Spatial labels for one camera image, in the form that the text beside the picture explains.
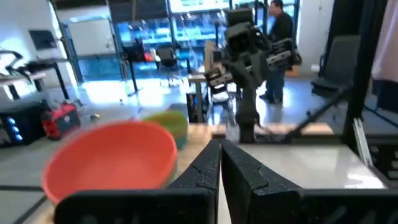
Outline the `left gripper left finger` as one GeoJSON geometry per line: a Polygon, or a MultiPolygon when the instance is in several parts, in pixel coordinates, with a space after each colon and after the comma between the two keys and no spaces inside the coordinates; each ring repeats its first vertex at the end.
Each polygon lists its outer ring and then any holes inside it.
{"type": "Polygon", "coordinates": [[[221,143],[211,140],[160,190],[91,190],[63,199],[54,224],[217,224],[221,143]]]}

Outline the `red box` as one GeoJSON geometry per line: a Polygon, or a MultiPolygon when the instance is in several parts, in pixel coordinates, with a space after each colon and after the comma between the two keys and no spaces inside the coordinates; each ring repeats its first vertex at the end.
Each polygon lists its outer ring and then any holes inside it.
{"type": "Polygon", "coordinates": [[[59,109],[45,111],[41,123],[46,136],[52,140],[61,139],[81,126],[77,108],[72,103],[63,103],[59,109]]]}

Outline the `orange bowl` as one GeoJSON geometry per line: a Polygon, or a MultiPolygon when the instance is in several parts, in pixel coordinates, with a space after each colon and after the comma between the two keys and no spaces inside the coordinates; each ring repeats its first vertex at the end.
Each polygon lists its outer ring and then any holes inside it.
{"type": "Polygon", "coordinates": [[[82,190],[161,189],[174,175],[177,156],[174,137],[157,123],[104,124],[56,150],[42,173],[42,188],[53,203],[82,190]]]}

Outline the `pale hanging cloth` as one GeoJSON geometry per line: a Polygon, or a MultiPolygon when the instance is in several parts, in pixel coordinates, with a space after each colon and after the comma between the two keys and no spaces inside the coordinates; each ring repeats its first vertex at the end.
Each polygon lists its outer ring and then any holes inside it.
{"type": "Polygon", "coordinates": [[[398,83],[398,0],[388,0],[373,61],[375,80],[398,83]]]}

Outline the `black office chair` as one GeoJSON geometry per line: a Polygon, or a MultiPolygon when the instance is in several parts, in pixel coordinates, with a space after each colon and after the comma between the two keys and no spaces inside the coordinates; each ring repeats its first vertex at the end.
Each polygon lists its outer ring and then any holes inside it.
{"type": "Polygon", "coordinates": [[[340,92],[353,81],[359,45],[359,35],[336,36],[333,39],[324,74],[311,82],[313,94],[326,97],[340,92]]]}

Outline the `yellow-green bowl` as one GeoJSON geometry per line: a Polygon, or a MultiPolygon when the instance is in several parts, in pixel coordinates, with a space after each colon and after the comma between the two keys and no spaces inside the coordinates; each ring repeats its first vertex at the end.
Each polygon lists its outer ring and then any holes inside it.
{"type": "Polygon", "coordinates": [[[188,134],[188,120],[179,110],[165,110],[150,114],[144,121],[155,122],[166,128],[175,139],[186,138],[188,134]]]}

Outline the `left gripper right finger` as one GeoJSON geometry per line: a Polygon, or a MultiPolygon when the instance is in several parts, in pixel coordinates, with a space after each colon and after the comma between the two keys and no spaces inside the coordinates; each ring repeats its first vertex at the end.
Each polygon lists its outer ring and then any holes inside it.
{"type": "Polygon", "coordinates": [[[221,152],[232,224],[398,224],[398,190],[303,189],[228,140],[221,152]]]}

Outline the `wooden bench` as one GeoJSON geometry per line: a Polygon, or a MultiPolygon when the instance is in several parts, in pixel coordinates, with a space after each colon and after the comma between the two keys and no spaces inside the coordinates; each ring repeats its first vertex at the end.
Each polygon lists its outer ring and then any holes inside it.
{"type": "Polygon", "coordinates": [[[40,93],[45,91],[45,85],[43,79],[46,74],[43,72],[36,73],[29,76],[29,80],[22,76],[7,76],[0,75],[0,90],[4,90],[7,97],[12,100],[19,100],[21,98],[15,83],[24,83],[26,88],[29,90],[29,95],[33,93],[40,93]]]}

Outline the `black diagonal frame strut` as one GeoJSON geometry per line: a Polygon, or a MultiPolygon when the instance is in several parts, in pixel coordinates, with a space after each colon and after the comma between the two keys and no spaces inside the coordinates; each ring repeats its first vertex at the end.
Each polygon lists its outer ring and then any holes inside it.
{"type": "Polygon", "coordinates": [[[341,88],[336,91],[331,90],[321,90],[321,89],[313,89],[313,93],[323,98],[326,98],[328,101],[321,106],[319,109],[315,110],[313,113],[308,111],[307,118],[299,123],[293,130],[289,131],[284,137],[281,139],[281,142],[288,143],[291,142],[295,138],[299,138],[302,135],[302,131],[310,124],[317,121],[321,116],[323,116],[327,110],[331,107],[337,107],[338,104],[346,99],[350,94],[352,88],[349,86],[348,88],[341,88]]]}

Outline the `cyan bowl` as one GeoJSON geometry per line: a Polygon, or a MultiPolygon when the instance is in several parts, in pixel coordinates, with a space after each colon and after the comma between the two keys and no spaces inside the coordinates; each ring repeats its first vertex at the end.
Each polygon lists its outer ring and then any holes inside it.
{"type": "Polygon", "coordinates": [[[186,143],[188,142],[188,136],[187,135],[179,136],[179,137],[176,137],[174,140],[175,140],[177,149],[182,150],[184,145],[186,145],[186,143]]]}

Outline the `black computer tower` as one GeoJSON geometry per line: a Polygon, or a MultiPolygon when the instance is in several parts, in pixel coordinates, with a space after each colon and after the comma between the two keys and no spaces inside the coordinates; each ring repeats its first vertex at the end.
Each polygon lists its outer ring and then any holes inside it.
{"type": "Polygon", "coordinates": [[[198,113],[197,113],[197,98],[195,93],[187,93],[187,111],[188,111],[188,120],[189,123],[197,123],[198,122],[198,113]]]}

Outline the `whiteboard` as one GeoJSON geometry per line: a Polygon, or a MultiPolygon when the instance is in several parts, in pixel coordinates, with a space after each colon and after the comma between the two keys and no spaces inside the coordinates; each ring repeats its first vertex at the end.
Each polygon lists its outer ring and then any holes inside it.
{"type": "Polygon", "coordinates": [[[68,28],[77,56],[116,53],[108,19],[72,22],[68,28]]]}

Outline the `aluminium rail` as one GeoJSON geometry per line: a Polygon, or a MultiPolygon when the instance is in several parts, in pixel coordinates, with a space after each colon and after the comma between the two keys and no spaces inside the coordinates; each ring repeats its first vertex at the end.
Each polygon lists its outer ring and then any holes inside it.
{"type": "Polygon", "coordinates": [[[373,167],[374,164],[369,151],[366,135],[364,133],[363,124],[360,118],[353,119],[353,129],[360,159],[366,167],[373,167]]]}

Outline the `black desk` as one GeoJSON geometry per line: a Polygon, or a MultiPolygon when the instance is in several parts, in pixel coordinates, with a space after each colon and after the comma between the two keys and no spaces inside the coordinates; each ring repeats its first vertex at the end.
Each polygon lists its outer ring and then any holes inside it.
{"type": "Polygon", "coordinates": [[[65,63],[65,62],[69,62],[69,59],[67,59],[67,58],[48,58],[48,59],[43,59],[43,60],[30,61],[26,64],[26,67],[27,67],[28,71],[30,71],[31,73],[54,68],[55,72],[57,74],[57,78],[58,78],[58,81],[60,84],[60,88],[62,89],[64,98],[66,100],[69,100],[70,97],[67,92],[65,82],[62,78],[62,74],[60,73],[60,70],[58,67],[58,63],[65,63]]]}

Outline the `black frame post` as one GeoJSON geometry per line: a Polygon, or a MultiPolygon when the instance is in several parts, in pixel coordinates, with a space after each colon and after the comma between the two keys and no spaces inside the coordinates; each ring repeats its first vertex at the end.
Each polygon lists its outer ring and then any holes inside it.
{"type": "Polygon", "coordinates": [[[354,70],[353,88],[348,101],[345,125],[341,136],[342,142],[353,151],[356,150],[354,119],[360,118],[363,112],[387,3],[388,0],[364,0],[359,32],[361,40],[354,70]]]}

